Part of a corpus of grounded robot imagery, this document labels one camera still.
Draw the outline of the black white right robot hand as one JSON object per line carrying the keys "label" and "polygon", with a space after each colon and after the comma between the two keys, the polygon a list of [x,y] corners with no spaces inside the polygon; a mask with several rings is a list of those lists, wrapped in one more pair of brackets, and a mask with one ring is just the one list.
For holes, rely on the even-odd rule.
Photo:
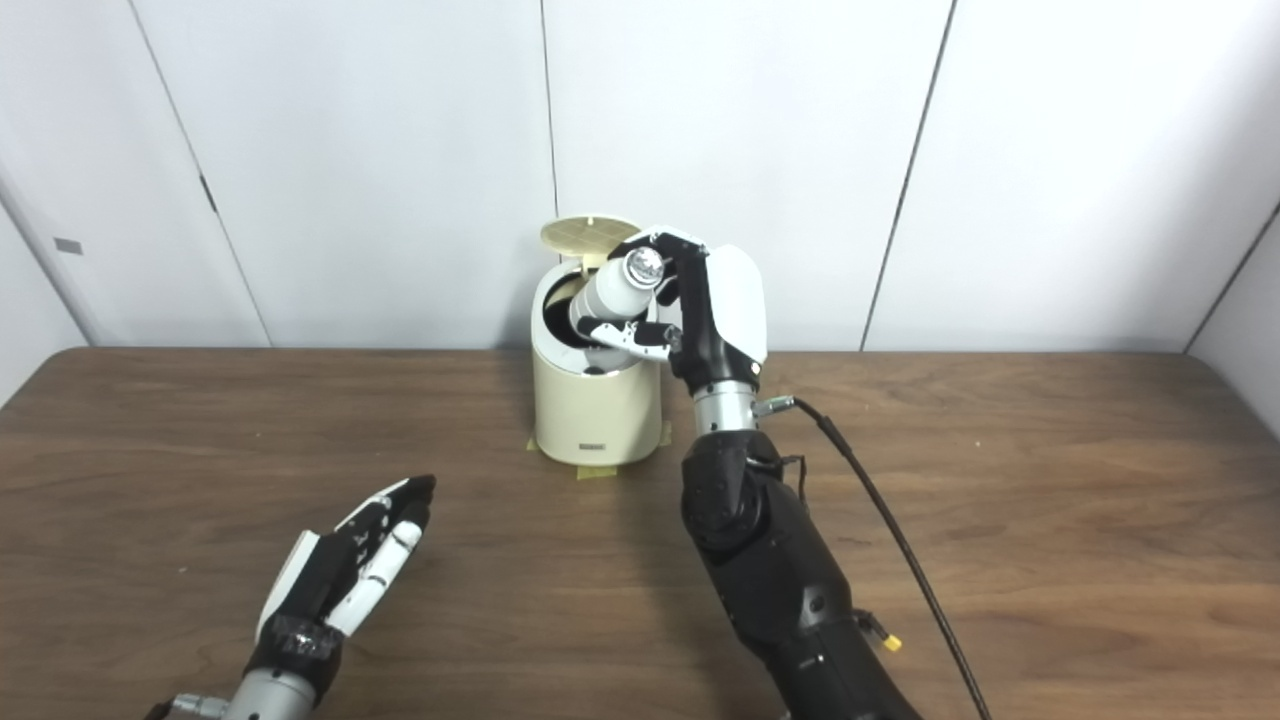
{"label": "black white right robot hand", "polygon": [[616,246],[571,301],[570,324],[591,346],[669,364],[690,395],[723,383],[754,392],[768,356],[756,264],[668,225]]}

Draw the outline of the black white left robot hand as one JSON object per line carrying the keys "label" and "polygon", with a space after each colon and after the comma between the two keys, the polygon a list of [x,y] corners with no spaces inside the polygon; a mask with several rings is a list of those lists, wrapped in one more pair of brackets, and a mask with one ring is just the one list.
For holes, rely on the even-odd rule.
{"label": "black white left robot hand", "polygon": [[436,478],[408,477],[367,497],[333,530],[300,533],[276,574],[227,719],[307,719],[340,670],[346,642],[412,557]]}

